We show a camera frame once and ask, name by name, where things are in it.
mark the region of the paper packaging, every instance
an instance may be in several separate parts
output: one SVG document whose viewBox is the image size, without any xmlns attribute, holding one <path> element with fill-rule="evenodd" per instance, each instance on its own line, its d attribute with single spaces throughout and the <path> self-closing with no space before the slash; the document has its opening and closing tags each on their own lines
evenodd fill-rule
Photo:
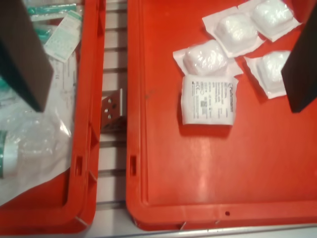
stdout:
<svg viewBox="0 0 317 238">
<path fill-rule="evenodd" d="M 80 14 L 70 11 L 45 43 L 45 52 L 65 63 L 80 42 L 82 20 Z"/>
<path fill-rule="evenodd" d="M 281 70 L 290 51 L 274 51 L 263 57 L 247 58 L 251 73 L 269 99 L 286 95 Z"/>
<path fill-rule="evenodd" d="M 250 0 L 238 8 L 250 16 L 258 31 L 272 42 L 300 25 L 281 0 Z"/>
<path fill-rule="evenodd" d="M 237 83 L 234 77 L 185 76 L 181 97 L 183 124 L 233 125 Z"/>
<path fill-rule="evenodd" d="M 173 52 L 185 75 L 236 76 L 243 74 L 234 59 L 228 58 L 216 40 Z"/>
<path fill-rule="evenodd" d="M 235 6 L 206 16 L 203 22 L 229 58 L 252 52 L 264 42 L 249 17 Z"/>
</svg>

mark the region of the green item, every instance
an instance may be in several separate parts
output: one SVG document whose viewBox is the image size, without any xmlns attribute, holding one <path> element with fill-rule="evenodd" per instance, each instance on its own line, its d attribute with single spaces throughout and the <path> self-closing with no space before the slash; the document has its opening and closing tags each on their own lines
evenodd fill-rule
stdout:
<svg viewBox="0 0 317 238">
<path fill-rule="evenodd" d="M 71 10 L 76 11 L 76 4 L 27 7 L 29 15 L 43 15 L 50 13 L 69 12 Z"/>
<path fill-rule="evenodd" d="M 10 90 L 10 86 L 0 76 L 0 93 L 7 92 Z"/>
<path fill-rule="evenodd" d="M 42 44 L 45 44 L 46 41 L 48 41 L 48 39 L 51 37 L 51 30 L 44 30 L 44 29 L 35 27 L 35 32 L 36 34 L 38 34 L 38 37 L 40 41 L 42 42 Z"/>
</svg>

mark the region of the white sterile pouch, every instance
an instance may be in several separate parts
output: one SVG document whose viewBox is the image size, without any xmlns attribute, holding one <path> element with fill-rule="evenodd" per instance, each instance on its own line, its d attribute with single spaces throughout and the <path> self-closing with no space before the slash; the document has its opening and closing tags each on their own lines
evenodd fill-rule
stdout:
<svg viewBox="0 0 317 238">
<path fill-rule="evenodd" d="M 290 51 L 273 51 L 259 58 L 245 57 L 251 73 L 269 99 L 286 95 L 281 71 L 289 55 Z"/>
<path fill-rule="evenodd" d="M 272 42 L 300 25 L 293 12 L 281 0 L 250 0 L 238 8 L 248 14 L 258 31 Z"/>
<path fill-rule="evenodd" d="M 236 114 L 234 77 L 187 75 L 183 78 L 183 124 L 233 125 Z"/>
<path fill-rule="evenodd" d="M 216 40 L 173 52 L 173 57 L 185 75 L 236 76 L 243 71 L 229 59 Z"/>
<path fill-rule="evenodd" d="M 206 16 L 203 22 L 229 58 L 252 52 L 264 42 L 249 16 L 237 7 Z"/>
</svg>

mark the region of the white paper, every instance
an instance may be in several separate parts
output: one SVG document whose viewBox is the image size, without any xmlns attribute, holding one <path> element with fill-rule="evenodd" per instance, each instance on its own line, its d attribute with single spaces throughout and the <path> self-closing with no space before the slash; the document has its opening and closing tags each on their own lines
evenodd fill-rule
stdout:
<svg viewBox="0 0 317 238">
<path fill-rule="evenodd" d="M 206 17 L 203 18 L 203 22 L 204 22 L 204 25 L 205 25 L 205 28 L 206 28 L 207 32 L 209 34 L 211 34 L 218 41 L 218 43 L 221 45 L 221 47 L 223 48 L 224 52 L 226 53 L 227 57 L 229 57 L 229 58 L 238 57 L 238 56 L 242 56 L 242 55 L 245 55 L 247 53 L 250 53 L 250 52 L 254 51 L 255 49 L 257 49 L 264 42 L 258 36 L 255 44 L 252 47 L 249 47 L 249 48 L 247 48 L 245 50 L 241 50 L 241 51 L 236 52 L 236 53 L 230 52 L 225 47 L 225 45 L 223 44 L 221 39 L 215 34 L 215 29 L 216 29 L 217 24 L 219 23 L 219 21 L 221 19 L 223 19 L 226 16 L 230 16 L 232 14 L 235 14 L 235 13 L 240 13 L 240 12 L 239 12 L 238 8 L 234 6 L 234 7 L 228 8 L 226 10 L 214 13 L 212 15 L 209 15 L 209 16 L 206 16 Z"/>
<path fill-rule="evenodd" d="M 268 90 L 265 87 L 265 84 L 263 82 L 263 79 L 260 76 L 260 72 L 259 72 L 259 69 L 258 69 L 258 64 L 262 60 L 262 57 L 253 58 L 253 59 L 248 58 L 248 57 L 244 57 L 244 59 L 246 60 L 247 65 L 248 65 L 251 73 L 256 78 L 256 80 L 259 82 L 259 85 L 261 86 L 261 88 L 265 92 L 267 98 L 272 99 L 272 98 L 276 98 L 276 97 L 280 97 L 280 96 L 285 96 L 286 95 L 285 88 L 284 89 L 279 89 L 278 91 L 270 91 L 270 90 Z"/>
<path fill-rule="evenodd" d="M 185 75 L 190 74 L 184 64 L 184 57 L 187 49 L 182 49 L 179 51 L 173 52 L 173 57 L 180 67 L 180 69 L 183 71 Z M 239 74 L 243 74 L 242 69 L 237 64 L 236 60 L 233 58 L 228 58 L 227 65 L 225 66 L 225 70 L 218 70 L 213 72 L 211 75 L 213 76 L 236 76 Z"/>
<path fill-rule="evenodd" d="M 234 77 L 185 76 L 181 97 L 183 124 L 233 125 L 237 83 Z"/>
<path fill-rule="evenodd" d="M 247 14 L 248 16 L 251 17 L 251 14 L 253 12 L 253 10 L 255 9 L 255 7 L 263 2 L 264 0 L 250 0 L 247 1 L 241 5 L 238 6 L 238 9 L 240 12 L 243 12 L 245 14 Z M 301 23 L 299 23 L 295 17 L 293 17 L 292 21 L 290 22 L 290 24 L 287 24 L 287 26 L 282 29 L 279 33 L 274 34 L 274 35 L 270 35 L 267 32 L 265 32 L 260 26 L 258 26 L 255 23 L 255 26 L 257 28 L 257 30 L 264 35 L 266 38 L 268 38 L 270 41 L 274 42 L 276 40 L 278 40 L 279 38 L 281 38 L 282 36 L 286 35 L 288 32 L 290 32 L 291 30 L 295 29 L 296 27 L 298 27 Z"/>
<path fill-rule="evenodd" d="M 81 26 L 82 16 L 70 11 L 45 43 L 45 52 L 61 62 L 66 62 L 80 42 Z"/>
<path fill-rule="evenodd" d="M 54 69 L 54 76 L 44 113 L 50 110 L 57 110 L 58 116 L 62 121 L 62 127 L 72 129 L 74 103 L 69 101 L 74 100 L 76 92 L 76 54 L 72 54 L 66 63 L 61 63 L 54 59 L 50 59 L 50 62 Z M 21 109 L 32 110 L 23 100 L 19 100 L 15 104 L 0 109 L 0 121 L 5 116 L 16 110 L 21 111 Z M 39 160 L 36 159 L 27 163 L 23 166 L 23 169 L 19 169 L 16 176 L 0 179 L 0 205 L 33 187 L 52 180 L 70 167 L 72 136 L 59 133 L 55 146 L 60 148 L 60 150 L 55 151 L 53 158 L 41 157 Z"/>
</svg>

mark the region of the red tray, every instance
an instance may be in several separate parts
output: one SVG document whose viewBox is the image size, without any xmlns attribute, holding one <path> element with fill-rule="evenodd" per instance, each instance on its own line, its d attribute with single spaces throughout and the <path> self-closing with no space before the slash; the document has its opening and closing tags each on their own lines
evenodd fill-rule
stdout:
<svg viewBox="0 0 317 238">
<path fill-rule="evenodd" d="M 96 211 L 105 0 L 85 0 L 71 167 L 0 207 L 0 235 L 75 233 Z"/>
<path fill-rule="evenodd" d="M 182 125 L 172 53 L 211 39 L 202 17 L 243 2 L 128 2 L 126 201 L 142 229 L 317 222 L 316 100 L 292 114 L 287 97 L 268 100 L 238 57 L 234 125 Z M 300 33 L 246 56 L 291 50 Z"/>
</svg>

